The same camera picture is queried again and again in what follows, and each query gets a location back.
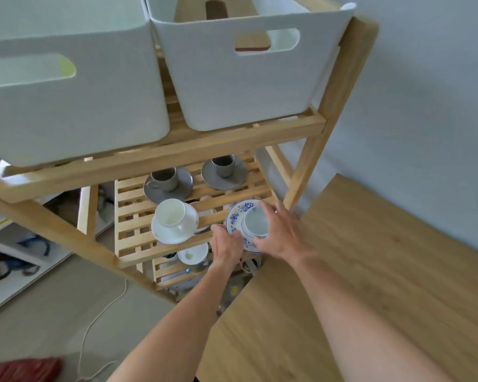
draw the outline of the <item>blue floral saucer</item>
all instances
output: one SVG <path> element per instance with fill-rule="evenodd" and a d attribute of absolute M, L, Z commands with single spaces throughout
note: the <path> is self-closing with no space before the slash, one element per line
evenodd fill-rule
<path fill-rule="evenodd" d="M 242 234 L 242 239 L 244 241 L 244 250 L 250 253 L 261 253 L 255 245 L 253 245 L 253 236 L 244 231 L 244 223 L 242 220 L 248 209 L 253 208 L 261 200 L 260 199 L 245 199 L 244 201 L 239 201 L 236 205 L 230 209 L 225 219 L 225 228 L 229 233 L 232 233 L 235 230 L 238 230 Z"/>

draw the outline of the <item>white storage bin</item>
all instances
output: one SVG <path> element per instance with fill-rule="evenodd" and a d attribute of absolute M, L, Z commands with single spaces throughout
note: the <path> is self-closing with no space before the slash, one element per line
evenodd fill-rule
<path fill-rule="evenodd" d="M 293 0 L 252 0 L 259 16 L 174 23 L 177 0 L 147 0 L 188 126 L 230 127 L 304 111 L 355 4 L 309 12 Z M 267 31 L 271 47 L 236 52 L 234 38 Z"/>
<path fill-rule="evenodd" d="M 0 158 L 30 166 L 169 130 L 144 0 L 0 0 Z"/>

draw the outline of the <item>white cable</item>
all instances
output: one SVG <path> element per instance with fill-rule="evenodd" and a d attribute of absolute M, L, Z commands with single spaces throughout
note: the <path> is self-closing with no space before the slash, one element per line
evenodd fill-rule
<path fill-rule="evenodd" d="M 96 373 L 94 373 L 94 375 L 92 375 L 92 376 L 82 377 L 81 374 L 80 374 L 80 368 L 82 366 L 82 358 L 83 358 L 83 348 L 85 346 L 85 340 L 87 338 L 87 335 L 89 334 L 90 327 L 92 327 L 92 325 L 97 321 L 97 319 L 99 319 L 99 317 L 104 313 L 104 311 L 106 311 L 108 309 L 109 306 L 111 306 L 113 303 L 115 303 L 117 300 L 119 300 L 122 296 L 126 295 L 126 291 L 127 291 L 127 280 L 124 279 L 124 292 L 122 292 L 122 295 L 120 295 L 113 302 L 111 302 L 106 307 L 104 307 L 104 309 L 99 313 L 99 315 L 97 315 L 94 318 L 94 320 L 92 321 L 92 323 L 90 323 L 90 325 L 87 327 L 87 331 L 85 331 L 85 335 L 83 335 L 82 347 L 80 349 L 80 356 L 79 356 L 79 359 L 78 359 L 78 368 L 77 368 L 77 371 L 76 371 L 77 372 L 76 376 L 78 377 L 78 379 L 75 382 L 90 381 L 90 380 L 94 379 L 96 376 L 98 376 L 106 367 L 108 367 L 109 365 L 113 365 L 116 362 L 116 360 L 108 362 L 103 367 L 101 367 Z"/>

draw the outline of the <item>hand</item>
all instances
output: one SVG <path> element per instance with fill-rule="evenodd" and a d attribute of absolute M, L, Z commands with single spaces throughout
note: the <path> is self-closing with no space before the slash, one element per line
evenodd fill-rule
<path fill-rule="evenodd" d="M 278 201 L 274 206 L 262 201 L 259 205 L 268 218 L 269 230 L 265 238 L 254 237 L 253 243 L 262 252 L 285 260 L 290 265 L 299 257 L 313 251 L 306 244 L 299 229 L 298 221 Z"/>
<path fill-rule="evenodd" d="M 229 234 L 222 224 L 214 224 L 210 230 L 213 232 L 210 240 L 213 254 L 211 268 L 216 265 L 231 274 L 242 256 L 244 244 L 241 232 Z"/>

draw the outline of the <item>gray saucer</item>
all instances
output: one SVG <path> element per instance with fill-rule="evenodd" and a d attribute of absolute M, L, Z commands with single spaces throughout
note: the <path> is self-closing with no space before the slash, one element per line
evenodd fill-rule
<path fill-rule="evenodd" d="M 216 174 L 216 169 L 212 164 L 212 161 L 205 162 L 202 167 L 202 179 L 207 185 L 217 190 L 227 190 L 241 186 L 246 180 L 247 175 L 248 167 L 237 156 L 234 172 L 227 178 L 222 178 Z"/>
<path fill-rule="evenodd" d="M 147 186 L 147 182 L 150 182 L 151 180 L 150 176 L 148 176 L 144 183 L 145 197 L 150 199 L 154 204 L 159 204 L 161 201 L 170 198 L 176 198 L 184 201 L 193 190 L 193 177 L 191 176 L 191 173 L 184 167 L 177 168 L 177 176 L 179 177 L 179 185 L 170 192 Z"/>

